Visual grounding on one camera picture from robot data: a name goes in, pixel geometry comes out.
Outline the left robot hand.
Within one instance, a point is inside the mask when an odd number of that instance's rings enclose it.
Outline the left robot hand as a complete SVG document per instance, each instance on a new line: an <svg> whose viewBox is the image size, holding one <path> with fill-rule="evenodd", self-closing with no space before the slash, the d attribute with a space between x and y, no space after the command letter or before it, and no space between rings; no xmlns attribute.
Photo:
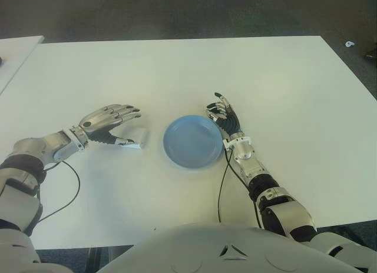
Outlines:
<svg viewBox="0 0 377 273"><path fill-rule="evenodd" d="M80 121L79 127L91 141L126 146L133 144L134 141L114 136L110 131L140 116L140 110L132 105L112 104L85 116Z"/></svg>

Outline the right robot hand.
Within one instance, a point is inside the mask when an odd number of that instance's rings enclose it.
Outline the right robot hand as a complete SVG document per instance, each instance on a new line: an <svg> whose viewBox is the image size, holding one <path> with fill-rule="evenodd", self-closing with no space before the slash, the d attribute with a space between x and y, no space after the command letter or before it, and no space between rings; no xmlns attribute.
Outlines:
<svg viewBox="0 0 377 273"><path fill-rule="evenodd" d="M227 98L215 92L214 95L219 99L217 102L206 106L207 116L220 127L231 139L243 137L239 119Z"/></svg>

